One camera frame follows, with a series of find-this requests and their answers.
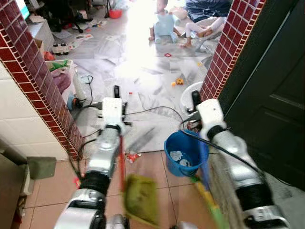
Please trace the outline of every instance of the blue bucket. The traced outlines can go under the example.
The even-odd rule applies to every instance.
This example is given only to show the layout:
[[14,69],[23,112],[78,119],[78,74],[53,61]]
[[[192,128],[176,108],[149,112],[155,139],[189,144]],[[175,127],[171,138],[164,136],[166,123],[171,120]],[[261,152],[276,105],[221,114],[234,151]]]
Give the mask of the blue bucket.
[[[185,130],[186,132],[198,136],[197,133]],[[196,174],[197,169],[204,163],[204,157],[201,155],[208,155],[208,146],[194,138],[191,138],[182,131],[177,131],[171,134],[164,142],[164,150],[166,153],[166,166],[168,170],[177,177],[192,177]],[[170,152],[180,151],[182,153],[181,159],[186,159],[190,163],[190,167],[179,164],[179,161],[174,161]]]

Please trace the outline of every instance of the red bucket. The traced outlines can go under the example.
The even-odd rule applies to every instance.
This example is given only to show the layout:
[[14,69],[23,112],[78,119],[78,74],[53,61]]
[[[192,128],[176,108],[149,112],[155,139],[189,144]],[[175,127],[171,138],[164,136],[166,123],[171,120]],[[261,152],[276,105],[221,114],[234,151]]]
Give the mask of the red bucket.
[[122,16],[123,11],[122,10],[109,10],[109,17],[112,19],[120,18]]

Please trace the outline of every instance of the black door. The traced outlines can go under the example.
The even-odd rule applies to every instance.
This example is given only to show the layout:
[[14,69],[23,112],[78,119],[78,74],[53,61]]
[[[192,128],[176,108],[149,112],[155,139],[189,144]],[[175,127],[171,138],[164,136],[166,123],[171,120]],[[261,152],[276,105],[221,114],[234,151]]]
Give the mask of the black door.
[[261,169],[303,190],[304,29],[300,0],[225,116]]

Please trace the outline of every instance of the child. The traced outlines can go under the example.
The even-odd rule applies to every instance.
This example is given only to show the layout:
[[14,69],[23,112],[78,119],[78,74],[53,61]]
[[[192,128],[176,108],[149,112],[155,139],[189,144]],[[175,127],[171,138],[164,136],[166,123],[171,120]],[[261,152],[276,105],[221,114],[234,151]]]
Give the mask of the child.
[[[160,15],[165,15],[167,13],[167,10],[165,9],[165,7],[167,6],[167,2],[168,0],[157,0],[157,12],[156,14],[160,14]],[[150,37],[148,38],[149,41],[154,41],[154,31],[153,31],[153,26],[149,28],[150,30]],[[181,34],[179,33],[179,31],[174,27],[173,31],[180,37]]]
[[219,17],[208,27],[200,27],[195,23],[187,23],[185,26],[186,43],[181,45],[181,47],[192,46],[191,31],[195,31],[197,33],[197,37],[205,37],[211,35],[214,31],[216,31],[219,26],[221,26],[225,22],[225,20],[226,17]]

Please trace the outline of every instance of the white bottle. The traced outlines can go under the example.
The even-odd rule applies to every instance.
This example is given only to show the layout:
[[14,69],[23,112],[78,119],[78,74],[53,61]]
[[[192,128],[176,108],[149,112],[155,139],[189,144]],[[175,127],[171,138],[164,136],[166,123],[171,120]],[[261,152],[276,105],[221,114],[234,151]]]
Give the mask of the white bottle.
[[73,77],[73,84],[75,87],[75,92],[79,100],[83,101],[86,99],[86,93],[82,89],[81,79],[77,73],[77,69],[75,69],[76,75]]

